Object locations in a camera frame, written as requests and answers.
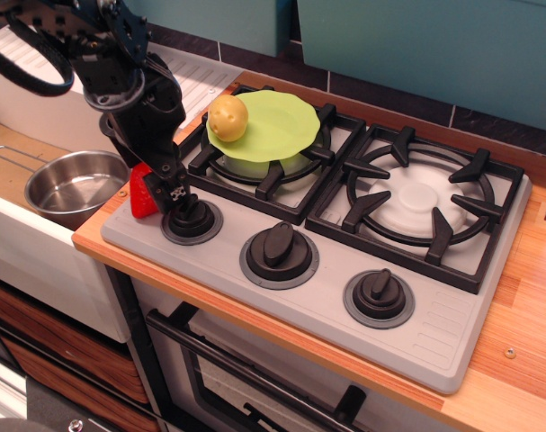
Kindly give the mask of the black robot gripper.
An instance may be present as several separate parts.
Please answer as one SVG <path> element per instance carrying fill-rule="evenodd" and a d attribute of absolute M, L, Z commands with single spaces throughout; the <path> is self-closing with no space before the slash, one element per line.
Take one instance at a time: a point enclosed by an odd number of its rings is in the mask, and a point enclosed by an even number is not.
<path fill-rule="evenodd" d="M 146 164 L 153 173 L 144 183 L 164 216 L 188 221 L 191 192 L 174 135 L 185 120 L 182 90 L 167 64 L 149 52 L 143 68 L 133 73 L 130 89 L 96 95 L 84 90 L 86 101 L 102 114 L 99 127 L 125 164 Z"/>

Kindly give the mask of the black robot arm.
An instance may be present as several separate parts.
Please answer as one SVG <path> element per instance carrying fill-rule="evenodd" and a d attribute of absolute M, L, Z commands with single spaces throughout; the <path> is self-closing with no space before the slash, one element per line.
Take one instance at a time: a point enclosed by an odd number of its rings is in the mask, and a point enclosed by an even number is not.
<path fill-rule="evenodd" d="M 182 90 L 166 63 L 148 50 L 145 17 L 122 1 L 0 1 L 0 23 L 60 74 L 56 84 L 0 53 L 0 74 L 44 97 L 66 94 L 80 80 L 100 129 L 129 167 L 151 170 L 144 183 L 177 228 L 192 226 L 199 204 L 191 193 L 174 135 L 185 120 Z"/>

